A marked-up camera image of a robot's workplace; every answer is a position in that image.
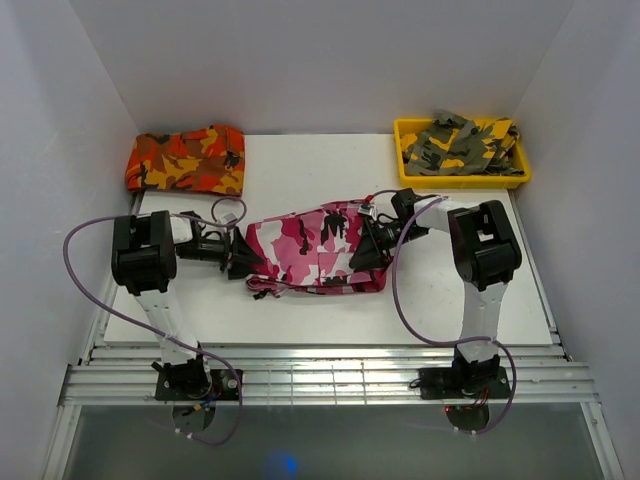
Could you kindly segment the pink camouflage trousers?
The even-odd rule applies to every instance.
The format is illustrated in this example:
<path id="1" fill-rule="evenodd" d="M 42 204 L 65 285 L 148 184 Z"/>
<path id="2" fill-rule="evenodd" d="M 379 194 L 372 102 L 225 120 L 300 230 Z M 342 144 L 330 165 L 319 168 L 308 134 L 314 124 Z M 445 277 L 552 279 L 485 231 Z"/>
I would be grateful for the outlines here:
<path id="1" fill-rule="evenodd" d="M 362 199 L 332 201 L 305 212 L 252 223 L 246 242 L 263 262 L 245 283 L 256 299 L 286 290 L 317 295 L 377 293 L 386 268 L 357 272 L 349 265 L 363 239 Z"/>

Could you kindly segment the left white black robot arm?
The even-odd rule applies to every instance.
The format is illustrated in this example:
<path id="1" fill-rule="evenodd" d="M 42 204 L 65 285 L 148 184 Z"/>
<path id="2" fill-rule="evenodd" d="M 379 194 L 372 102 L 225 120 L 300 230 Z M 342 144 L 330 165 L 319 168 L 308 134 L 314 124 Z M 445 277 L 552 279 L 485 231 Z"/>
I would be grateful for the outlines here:
<path id="1" fill-rule="evenodd" d="M 115 282 L 142 307 L 161 351 L 158 400 L 200 400 L 219 389 L 200 342 L 182 315 L 171 282 L 180 259 L 217 263 L 231 280 L 254 273 L 264 260 L 249 246 L 230 216 L 207 222 L 194 211 L 156 211 L 114 220 L 111 271 Z"/>

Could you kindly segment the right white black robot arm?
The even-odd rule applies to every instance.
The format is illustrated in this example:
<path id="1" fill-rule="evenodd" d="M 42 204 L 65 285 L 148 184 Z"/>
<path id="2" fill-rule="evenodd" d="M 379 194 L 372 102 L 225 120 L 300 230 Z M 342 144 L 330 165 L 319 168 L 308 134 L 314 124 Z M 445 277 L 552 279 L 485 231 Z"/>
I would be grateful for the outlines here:
<path id="1" fill-rule="evenodd" d="M 464 287 L 459 339 L 436 341 L 413 327 L 407 329 L 429 346 L 453 351 L 450 366 L 419 371 L 418 386 L 424 396 L 474 397 L 490 393 L 492 387 L 511 391 L 516 381 L 507 378 L 500 364 L 500 358 L 510 353 L 497 334 L 502 300 L 522 264 L 522 253 L 503 204 L 498 200 L 464 204 L 442 195 L 419 196 L 410 188 L 395 191 L 391 204 L 394 219 L 381 222 L 373 199 L 365 199 L 359 209 L 362 239 L 350 268 L 360 272 L 387 267 L 395 276 L 402 246 L 436 230 L 450 238 L 455 270 Z"/>

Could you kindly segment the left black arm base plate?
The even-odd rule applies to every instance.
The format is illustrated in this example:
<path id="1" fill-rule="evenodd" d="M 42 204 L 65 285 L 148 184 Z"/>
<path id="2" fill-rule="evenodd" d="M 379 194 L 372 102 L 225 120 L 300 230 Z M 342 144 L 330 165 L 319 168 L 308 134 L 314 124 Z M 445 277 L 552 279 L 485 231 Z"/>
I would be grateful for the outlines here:
<path id="1" fill-rule="evenodd" d="M 158 374 L 154 399 L 157 401 L 192 401 L 239 399 L 242 370 L 237 377 L 228 369 L 178 371 L 169 369 Z"/>

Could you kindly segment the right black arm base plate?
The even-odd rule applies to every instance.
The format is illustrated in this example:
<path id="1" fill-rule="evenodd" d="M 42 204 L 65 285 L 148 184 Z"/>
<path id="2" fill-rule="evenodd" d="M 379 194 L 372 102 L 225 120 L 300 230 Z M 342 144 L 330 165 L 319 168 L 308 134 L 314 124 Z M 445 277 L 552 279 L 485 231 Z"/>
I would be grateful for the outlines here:
<path id="1" fill-rule="evenodd" d="M 444 399 L 507 399 L 511 386 L 506 370 L 500 367 L 498 375 L 489 380 L 464 382 L 451 367 L 429 367 L 418 370 L 417 377 L 409 383 L 409 388 L 418 390 L 423 400 Z"/>

